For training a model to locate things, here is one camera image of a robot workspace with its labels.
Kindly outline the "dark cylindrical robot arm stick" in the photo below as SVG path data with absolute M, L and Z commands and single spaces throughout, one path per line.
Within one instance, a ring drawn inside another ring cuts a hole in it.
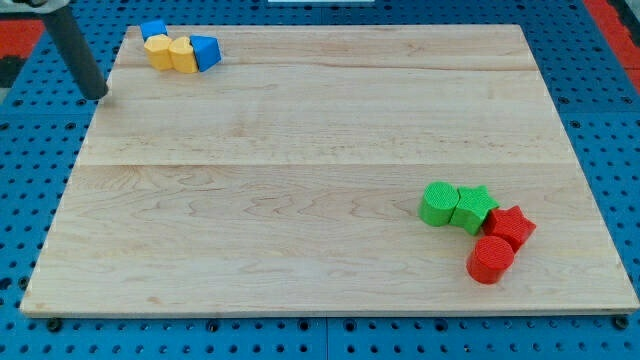
M 69 0 L 1 0 L 1 18 L 39 18 L 75 80 L 88 100 L 99 100 L 109 91 L 72 13 Z

